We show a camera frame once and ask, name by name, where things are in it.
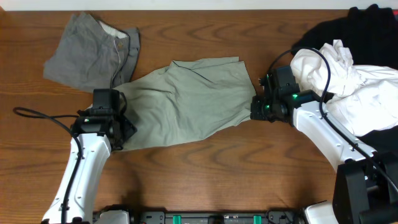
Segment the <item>white t-shirt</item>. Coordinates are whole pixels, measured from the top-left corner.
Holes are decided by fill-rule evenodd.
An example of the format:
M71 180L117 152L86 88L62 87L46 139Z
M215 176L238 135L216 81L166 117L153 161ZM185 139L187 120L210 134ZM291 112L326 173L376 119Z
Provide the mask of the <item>white t-shirt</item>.
M327 110L355 136L397 126L397 70L355 65L341 40L320 53L299 50L290 63L301 90L333 94Z

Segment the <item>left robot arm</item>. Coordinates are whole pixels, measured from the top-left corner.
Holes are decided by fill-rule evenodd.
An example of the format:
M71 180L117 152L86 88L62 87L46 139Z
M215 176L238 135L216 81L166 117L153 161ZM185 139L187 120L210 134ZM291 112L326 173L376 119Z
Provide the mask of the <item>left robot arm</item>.
M92 223L104 165L137 128L127 119L127 99L115 89L95 89L92 107L78 112L69 129L70 157L58 192L42 223Z

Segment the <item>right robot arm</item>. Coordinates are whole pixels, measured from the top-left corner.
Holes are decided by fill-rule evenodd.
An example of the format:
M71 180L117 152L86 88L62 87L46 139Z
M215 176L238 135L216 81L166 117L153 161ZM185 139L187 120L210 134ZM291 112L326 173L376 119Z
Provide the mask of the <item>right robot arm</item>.
M305 223L397 223L397 156L377 152L328 115L312 90L300 91L289 66L259 79L251 119L281 121L304 133L336 171L331 202L303 210Z

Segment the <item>khaki green shorts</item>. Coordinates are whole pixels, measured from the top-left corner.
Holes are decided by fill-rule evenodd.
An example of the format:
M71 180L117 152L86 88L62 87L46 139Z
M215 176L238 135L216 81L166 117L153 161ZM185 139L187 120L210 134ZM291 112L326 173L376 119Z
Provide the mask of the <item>khaki green shorts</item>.
M201 141L250 119L255 94L238 57L172 61L117 86L127 99L126 117L137 133L125 151Z

